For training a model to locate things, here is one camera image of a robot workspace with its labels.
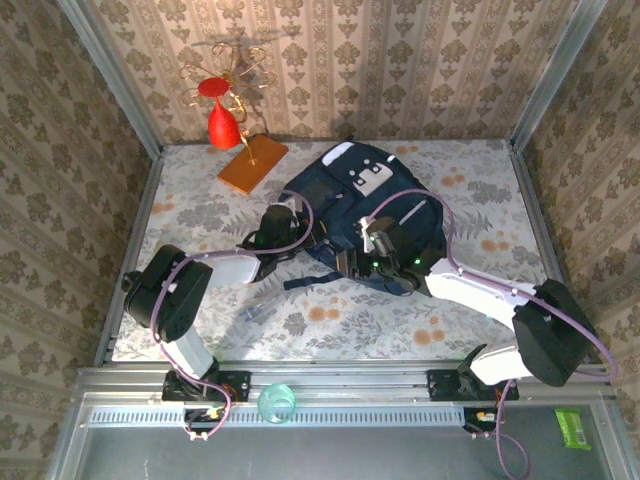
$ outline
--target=orange wooden block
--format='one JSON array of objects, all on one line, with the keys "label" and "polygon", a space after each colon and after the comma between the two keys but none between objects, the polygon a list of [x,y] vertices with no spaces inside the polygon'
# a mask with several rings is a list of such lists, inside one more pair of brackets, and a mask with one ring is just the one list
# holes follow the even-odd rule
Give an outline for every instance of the orange wooden block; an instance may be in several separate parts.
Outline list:
[{"label": "orange wooden block", "polygon": [[289,148],[266,135],[256,135],[249,141],[253,159],[245,147],[218,174],[218,178],[248,195],[289,151]]}]

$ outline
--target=navy blue backpack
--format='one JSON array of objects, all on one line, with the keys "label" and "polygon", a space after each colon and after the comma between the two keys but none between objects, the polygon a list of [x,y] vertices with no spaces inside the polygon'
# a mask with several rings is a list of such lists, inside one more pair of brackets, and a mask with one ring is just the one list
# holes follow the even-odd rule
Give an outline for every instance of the navy blue backpack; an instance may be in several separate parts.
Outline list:
[{"label": "navy blue backpack", "polygon": [[[334,270],[337,270],[336,257],[340,252],[356,248],[358,253],[364,254],[358,223],[362,217],[368,216],[396,192],[409,188],[425,189],[394,155],[351,141],[326,151],[285,188],[309,200],[316,220],[324,224],[326,236],[322,242],[308,248],[307,253]],[[391,217],[402,224],[411,240],[423,249],[445,248],[442,205],[431,197],[420,194],[401,196],[385,206],[376,217]],[[353,280],[395,295],[405,293],[396,281],[378,274]]]}]

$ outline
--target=green snack packet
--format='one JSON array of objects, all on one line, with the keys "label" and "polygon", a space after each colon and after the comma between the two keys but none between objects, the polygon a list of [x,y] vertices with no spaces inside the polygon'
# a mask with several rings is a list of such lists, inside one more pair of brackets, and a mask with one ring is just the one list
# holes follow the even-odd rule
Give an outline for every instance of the green snack packet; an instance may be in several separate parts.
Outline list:
[{"label": "green snack packet", "polygon": [[582,428],[580,410],[558,408],[556,409],[556,417],[560,430],[562,430],[565,447],[591,450],[591,445],[587,443],[587,437]]}]

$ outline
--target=patterned wall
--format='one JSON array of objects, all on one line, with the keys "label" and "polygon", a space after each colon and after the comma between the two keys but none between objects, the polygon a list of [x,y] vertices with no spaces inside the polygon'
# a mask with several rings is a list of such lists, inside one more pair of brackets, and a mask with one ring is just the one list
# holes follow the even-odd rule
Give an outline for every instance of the patterned wall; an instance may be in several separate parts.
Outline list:
[{"label": "patterned wall", "polygon": [[608,2],[525,158],[640,453],[640,2]]},{"label": "patterned wall", "polygon": [[577,0],[91,0],[98,28],[166,143],[206,140],[182,104],[207,42],[263,44],[277,83],[248,126],[334,138],[506,138]]},{"label": "patterned wall", "polygon": [[43,478],[149,159],[55,2],[0,2],[0,477]]}]

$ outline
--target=floral tablecloth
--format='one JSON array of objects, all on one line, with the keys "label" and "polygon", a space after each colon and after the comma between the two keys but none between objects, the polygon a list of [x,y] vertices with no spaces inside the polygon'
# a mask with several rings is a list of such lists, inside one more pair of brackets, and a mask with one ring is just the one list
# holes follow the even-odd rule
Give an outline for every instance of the floral tablecloth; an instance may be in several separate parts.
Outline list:
[{"label": "floral tablecloth", "polygon": [[[504,141],[371,143],[395,154],[450,203],[456,213],[453,248],[459,261],[510,279],[544,280]],[[173,243],[187,252],[235,245],[257,228],[273,193],[333,144],[288,144],[287,155],[249,196],[216,178],[237,149],[167,148],[138,268],[148,264],[159,244]],[[294,290],[277,297],[278,307],[270,314],[247,315],[248,304],[272,295],[283,280],[328,271],[300,254],[263,282],[209,291],[196,327],[221,360],[459,359],[478,344],[511,336],[501,324],[465,307],[417,294],[394,297],[347,279]],[[162,357],[149,331],[125,315],[112,358]]]}]

